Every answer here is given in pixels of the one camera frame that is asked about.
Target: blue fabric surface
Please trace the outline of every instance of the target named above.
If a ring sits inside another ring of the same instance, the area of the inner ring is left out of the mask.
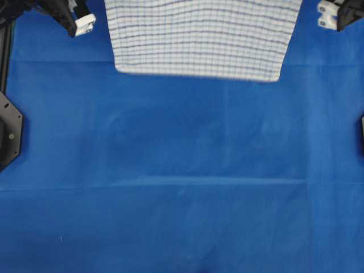
[[[89,35],[18,20],[1,272],[364,272],[364,22],[304,1],[279,82],[133,76]]]

